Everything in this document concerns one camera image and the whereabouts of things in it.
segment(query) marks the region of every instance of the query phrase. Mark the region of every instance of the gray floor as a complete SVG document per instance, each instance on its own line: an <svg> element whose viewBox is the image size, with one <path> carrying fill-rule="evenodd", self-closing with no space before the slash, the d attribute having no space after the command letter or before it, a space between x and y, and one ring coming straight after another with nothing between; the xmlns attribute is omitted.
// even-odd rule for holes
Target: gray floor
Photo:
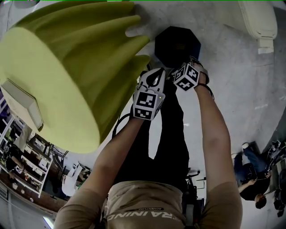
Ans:
<svg viewBox="0 0 286 229"><path fill-rule="evenodd" d="M38 8L47 4L41 1ZM257 54L257 42L249 35L216 22L214 2L204 1L140 1L135 11L142 17L141 25L128 30L127 35L145 34L151 38L140 53L149 54L153 64L160 66L154 56L154 39L169 26L189 28L202 44L200 61L208 69L210 84L231 135L232 152L240 151L246 141L256 141L262 151L267 145L286 106L286 13L276 9L278 36L274 40L274 54ZM27 14L27 10L0 8L0 37ZM204 174L202 131L198 99L194 91L178 90L177 96L184 111L185 140L190 153L189 165ZM129 112L131 101L123 113ZM149 155L155 156L161 133L158 115L150 130ZM91 154L68 154L67 161L79 160L92 167L100 148ZM265 208L257 210L253 202L243 201L243 229L273 228L282 219L273 209L272 196Z"/></svg>

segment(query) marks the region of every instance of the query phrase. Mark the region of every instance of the black pants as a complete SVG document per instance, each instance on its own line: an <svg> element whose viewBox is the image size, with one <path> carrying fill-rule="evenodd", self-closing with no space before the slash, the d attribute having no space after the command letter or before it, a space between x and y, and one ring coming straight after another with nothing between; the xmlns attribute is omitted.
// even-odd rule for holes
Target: black pants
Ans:
<svg viewBox="0 0 286 229"><path fill-rule="evenodd" d="M142 124L114 184L123 181L153 181L186 189L189 152L184 138L184 113L176 97L176 86L165 82L161 107L162 133L154 159L148 155L151 121Z"/></svg>

